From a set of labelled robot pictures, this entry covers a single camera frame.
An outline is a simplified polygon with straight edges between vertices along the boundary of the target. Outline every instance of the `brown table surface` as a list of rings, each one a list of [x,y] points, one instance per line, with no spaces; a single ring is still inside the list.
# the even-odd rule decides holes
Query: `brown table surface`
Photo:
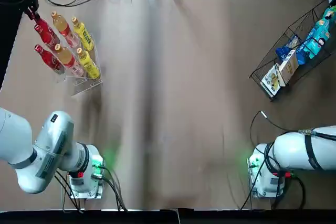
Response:
[[[69,3],[72,0],[54,0]],[[41,40],[22,18],[0,93],[0,106],[25,117],[37,136],[53,110],[75,121],[74,140],[116,153],[115,169],[130,209],[234,209],[247,193],[249,126],[258,110],[293,129],[335,124],[333,57],[270,103],[248,79],[287,26],[322,0],[92,0],[54,7],[39,0],[51,24],[57,10],[85,22],[96,40],[103,84],[74,98],[34,52]],[[280,133],[259,117],[254,141]],[[53,179],[39,195],[21,191],[4,162],[0,210],[60,209]],[[334,208],[336,177],[300,172],[306,208]],[[280,208],[296,208],[291,186]],[[86,209],[115,208],[106,187]],[[269,208],[269,200],[253,200]]]

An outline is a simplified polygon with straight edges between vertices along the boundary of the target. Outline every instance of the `bottle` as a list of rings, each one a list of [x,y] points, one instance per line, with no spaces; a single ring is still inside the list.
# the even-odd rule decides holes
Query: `bottle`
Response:
[[[47,64],[55,73],[63,74],[65,72],[64,66],[58,59],[49,51],[44,50],[39,44],[35,46],[35,51],[38,52],[45,64]]]
[[[62,15],[58,15],[56,11],[51,12],[54,26],[57,28],[60,34],[63,35],[70,47],[74,48],[78,46],[78,39],[70,30],[69,24],[63,18]]]
[[[67,48],[63,48],[60,44],[55,46],[55,51],[57,54],[57,58],[63,63],[64,66],[69,68],[74,76],[82,77],[84,74],[84,70],[79,66],[78,62],[76,62],[74,56]]]
[[[77,54],[79,57],[79,63],[85,68],[88,72],[89,77],[92,79],[99,78],[99,69],[96,64],[90,58],[90,55],[87,51],[77,48]]]
[[[55,46],[60,43],[59,38],[54,37],[52,33],[48,31],[48,28],[43,29],[41,25],[36,24],[34,30],[38,32],[43,43],[51,50],[55,51]]]
[[[78,19],[76,17],[72,17],[73,22],[73,30],[75,31],[76,34],[78,34],[80,41],[82,42],[84,48],[88,51],[91,51],[94,47],[94,42],[85,28],[85,25],[83,22],[78,22]]]
[[[39,25],[45,33],[50,34],[50,37],[51,37],[50,41],[52,41],[53,45],[50,45],[50,46],[47,45],[47,46],[50,48],[50,50],[54,50],[55,45],[60,44],[60,40],[59,40],[58,36],[55,34],[55,32],[49,26],[49,24],[44,19],[42,19],[40,17],[40,15],[38,13],[35,14],[34,21],[36,22],[36,25]]]

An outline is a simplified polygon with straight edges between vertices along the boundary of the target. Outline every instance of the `red bottle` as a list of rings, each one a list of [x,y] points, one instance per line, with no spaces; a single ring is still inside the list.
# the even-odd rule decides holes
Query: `red bottle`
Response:
[[[35,51],[41,55],[44,63],[47,64],[54,72],[58,74],[64,73],[64,66],[51,52],[44,50],[43,47],[39,44],[35,46]]]
[[[55,34],[55,32],[53,31],[53,29],[48,25],[48,23],[44,19],[40,17],[38,13],[35,14],[34,20],[36,22],[36,25],[39,25],[42,27],[43,31],[48,31],[48,33],[50,33],[52,39],[56,42],[56,44],[60,43],[60,40],[58,36]]]
[[[59,38],[56,36],[56,34],[54,33],[54,31],[52,31],[52,33],[49,31],[49,28],[47,27],[47,29],[43,29],[42,26],[40,25],[35,25],[34,26],[35,31],[38,32],[38,34],[40,35],[43,43],[49,47],[49,49],[51,51],[55,51],[55,46],[57,44],[60,43]]]

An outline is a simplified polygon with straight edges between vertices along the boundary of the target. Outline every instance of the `orange juice bottle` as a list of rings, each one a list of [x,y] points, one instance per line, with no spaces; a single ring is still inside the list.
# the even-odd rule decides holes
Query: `orange juice bottle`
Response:
[[[62,47],[60,44],[55,46],[56,55],[59,61],[63,63],[64,66],[69,68],[74,76],[82,77],[84,70],[76,62],[74,56],[69,51],[69,49]]]
[[[77,37],[72,33],[68,22],[62,15],[57,14],[56,11],[51,12],[54,26],[57,28],[60,34],[63,35],[70,47],[77,47],[79,42]]]

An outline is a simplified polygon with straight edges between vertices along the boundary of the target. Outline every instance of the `blue snack bag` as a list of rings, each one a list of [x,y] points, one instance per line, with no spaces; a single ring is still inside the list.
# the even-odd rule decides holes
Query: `blue snack bag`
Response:
[[[310,41],[310,38],[314,36],[315,32],[316,32],[316,28],[313,27],[310,30],[306,41],[298,49],[296,49],[296,58],[298,59],[299,65],[303,65],[307,61],[307,57],[309,53],[304,50],[306,48],[305,45]]]
[[[297,46],[298,44],[301,43],[300,38],[297,35],[293,35],[287,44],[285,44],[283,47],[278,47],[275,52],[279,57],[279,60],[281,62],[284,61],[284,59],[287,57],[288,53],[292,50],[292,48],[294,48],[295,46]]]

